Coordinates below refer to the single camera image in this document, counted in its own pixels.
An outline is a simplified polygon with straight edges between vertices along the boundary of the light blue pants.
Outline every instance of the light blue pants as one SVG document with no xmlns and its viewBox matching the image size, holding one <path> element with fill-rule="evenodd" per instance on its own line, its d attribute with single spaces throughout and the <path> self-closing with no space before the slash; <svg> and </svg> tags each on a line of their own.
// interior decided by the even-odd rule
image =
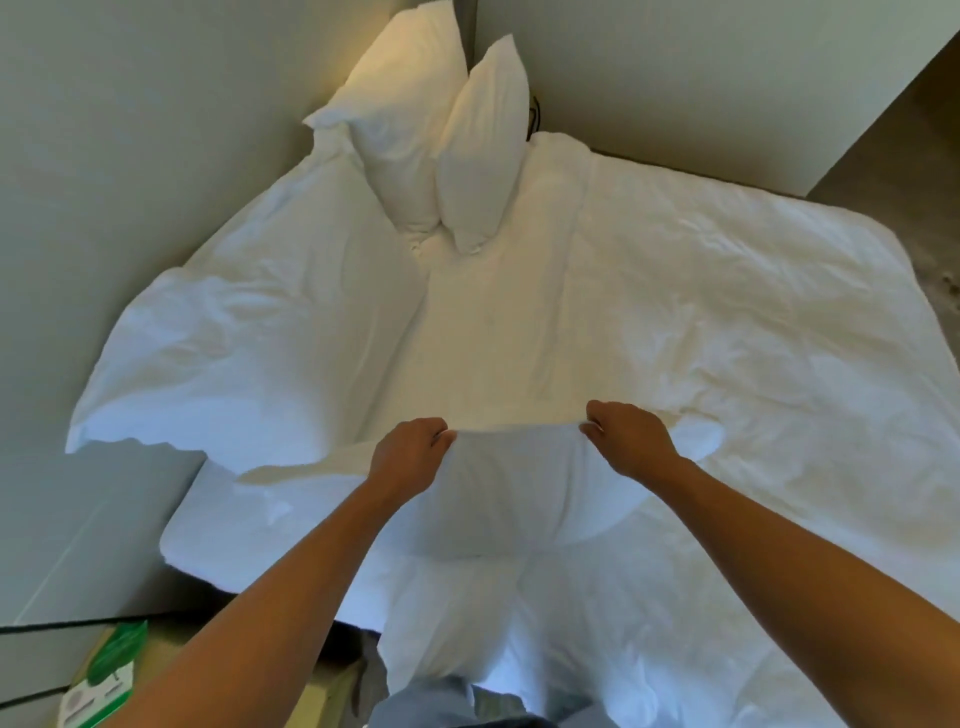
<svg viewBox="0 0 960 728">
<path fill-rule="evenodd" d="M 414 683 L 379 703 L 369 728 L 460 728 L 483 725 L 473 712 L 470 687 L 458 677 Z M 560 728 L 616 728 L 599 705 L 567 718 Z"/>
</svg>

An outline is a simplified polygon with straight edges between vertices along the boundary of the wall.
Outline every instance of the wall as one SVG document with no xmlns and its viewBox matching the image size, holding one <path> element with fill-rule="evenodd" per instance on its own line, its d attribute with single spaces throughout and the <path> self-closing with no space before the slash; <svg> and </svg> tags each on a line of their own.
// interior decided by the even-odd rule
<svg viewBox="0 0 960 728">
<path fill-rule="evenodd" d="M 955 0 L 479 0 L 543 127 L 804 195 L 960 28 Z"/>
<path fill-rule="evenodd" d="M 302 156 L 300 120 L 413 4 L 4 3 L 0 625 L 193 600 L 157 540 L 200 457 L 66 456 L 73 404 L 124 305 Z"/>
</svg>

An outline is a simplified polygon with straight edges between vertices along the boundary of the hand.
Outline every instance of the hand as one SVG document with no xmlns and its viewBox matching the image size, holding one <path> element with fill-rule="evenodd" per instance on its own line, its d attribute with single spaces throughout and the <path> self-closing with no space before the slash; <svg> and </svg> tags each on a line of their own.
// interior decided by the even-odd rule
<svg viewBox="0 0 960 728">
<path fill-rule="evenodd" d="M 402 505 L 430 487 L 456 439 L 442 417 L 400 423 L 377 444 L 367 480 L 387 488 Z"/>
<path fill-rule="evenodd" d="M 611 467 L 651 489 L 668 484 L 691 465 L 673 447 L 670 433 L 652 412 L 618 401 L 587 402 L 580 425 Z"/>
</svg>

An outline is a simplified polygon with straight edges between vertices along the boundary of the white duvet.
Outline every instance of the white duvet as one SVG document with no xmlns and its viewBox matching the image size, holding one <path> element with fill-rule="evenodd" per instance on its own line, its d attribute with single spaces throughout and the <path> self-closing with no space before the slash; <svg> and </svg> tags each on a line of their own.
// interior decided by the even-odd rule
<svg viewBox="0 0 960 728">
<path fill-rule="evenodd" d="M 437 236 L 420 259 L 427 300 L 361 440 L 590 398 L 686 413 L 694 446 L 723 433 L 711 473 L 960 617 L 960 377 L 885 228 L 538 134 L 500 234 L 469 258 Z M 340 470 L 238 483 L 208 463 L 164 556 L 240 591 L 362 477 Z M 392 690 L 454 671 L 534 711 L 586 694 L 621 726 L 841 724 L 658 500 L 622 510 L 500 552 L 410 548 L 400 519 L 338 618 L 383 633 Z"/>
</svg>

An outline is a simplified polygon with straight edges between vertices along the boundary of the bed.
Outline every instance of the bed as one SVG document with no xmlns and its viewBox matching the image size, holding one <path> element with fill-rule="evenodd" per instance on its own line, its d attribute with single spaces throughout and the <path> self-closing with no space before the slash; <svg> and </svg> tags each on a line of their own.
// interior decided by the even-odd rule
<svg viewBox="0 0 960 728">
<path fill-rule="evenodd" d="M 468 487 L 442 469 L 373 544 L 337 617 L 382 634 L 391 691 L 456 673 L 625 728 L 840 725 L 575 425 L 590 399 L 654 410 L 710 473 L 960 617 L 960 376 L 906 254 L 846 210 L 524 142 L 526 76 L 495 45 L 468 79 L 448 2 L 392 20 L 307 119 L 311 156 L 125 311 L 68 448 L 207 452 L 160 550 L 240 592 L 383 434 L 443 416 L 447 459 L 527 460 Z M 498 92 L 464 101 L 485 72 Z"/>
<path fill-rule="evenodd" d="M 440 231 L 419 258 L 427 298 L 362 439 L 518 401 L 694 407 L 725 431 L 711 473 L 960 615 L 956 366 L 876 222 L 540 133 L 496 238 L 464 257 Z M 318 493 L 207 463 L 161 550 L 239 592 L 329 512 Z M 338 619 L 383 633 L 395 685 L 456 668 L 534 709 L 591 692 L 624 726 L 840 724 L 653 499 L 522 557 L 374 546 Z"/>
</svg>

